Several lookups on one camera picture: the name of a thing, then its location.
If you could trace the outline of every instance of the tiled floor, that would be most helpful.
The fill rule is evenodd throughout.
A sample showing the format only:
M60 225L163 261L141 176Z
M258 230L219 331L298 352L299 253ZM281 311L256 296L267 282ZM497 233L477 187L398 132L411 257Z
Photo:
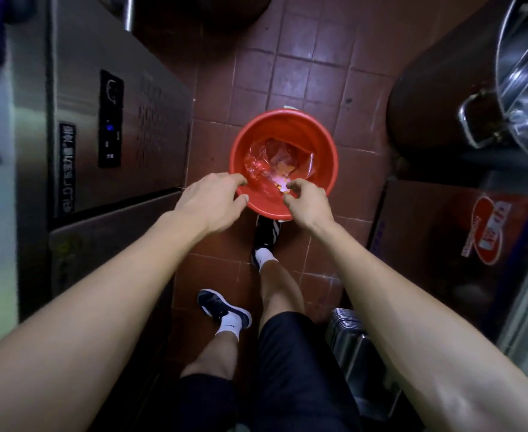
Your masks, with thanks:
M390 173L385 111L394 79L485 1L272 0L250 28L223 33L204 27L186 3L145 0L136 35L194 91L188 184L227 170L236 134L257 114L284 105L303 109L334 136L340 173L330 202L336 220L364 244ZM174 363L192 361L215 331L195 304L196 290L217 289L257 317L261 312L258 274L249 265L254 222L246 210L178 269ZM342 297L326 252L287 223L275 254L299 283L307 313L325 321ZM256 329L243 335L239 373L256 335Z

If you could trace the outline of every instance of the trash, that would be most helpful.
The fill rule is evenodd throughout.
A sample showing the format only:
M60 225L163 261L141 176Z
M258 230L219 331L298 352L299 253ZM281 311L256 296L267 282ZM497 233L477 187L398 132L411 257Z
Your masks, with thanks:
M308 179L315 171L313 152L274 138L250 145L244 164L260 190L274 197L290 192L286 185L292 180Z

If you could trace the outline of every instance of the black sneaker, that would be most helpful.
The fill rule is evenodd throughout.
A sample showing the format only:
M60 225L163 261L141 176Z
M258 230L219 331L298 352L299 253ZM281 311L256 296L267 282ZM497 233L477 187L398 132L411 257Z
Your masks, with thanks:
M242 319L243 329L252 326L252 315L250 315L250 312L241 307L232 306L217 291L199 290L196 295L196 302L217 324L220 324L222 317L228 314L228 312L234 312Z
M252 247L251 256L252 263L256 268L259 268L258 261L256 261L256 250L265 248L271 252L274 249L279 235L280 223L277 220L261 215L256 218L256 233L254 235L254 246Z

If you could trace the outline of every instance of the shorts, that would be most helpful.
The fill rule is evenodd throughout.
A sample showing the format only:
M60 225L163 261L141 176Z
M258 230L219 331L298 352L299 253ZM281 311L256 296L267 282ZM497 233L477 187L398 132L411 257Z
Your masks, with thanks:
M193 374L178 382L172 430L226 432L238 422L231 381ZM258 339L258 367L249 420L251 432L359 431L354 397L332 351L305 315L269 319Z

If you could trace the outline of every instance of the red bucket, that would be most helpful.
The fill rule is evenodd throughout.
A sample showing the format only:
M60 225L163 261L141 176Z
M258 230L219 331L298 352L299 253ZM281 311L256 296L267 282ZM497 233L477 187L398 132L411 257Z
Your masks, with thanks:
M308 179L330 194L338 176L338 153L328 130L310 115L293 109L277 109L263 113L240 131L230 152L230 173L243 174L248 184L239 187L238 195L250 197L248 207L268 218L288 221L290 211L282 201L282 193L262 192L247 172L245 158L250 146L263 139L278 139L305 152L313 152L314 173Z

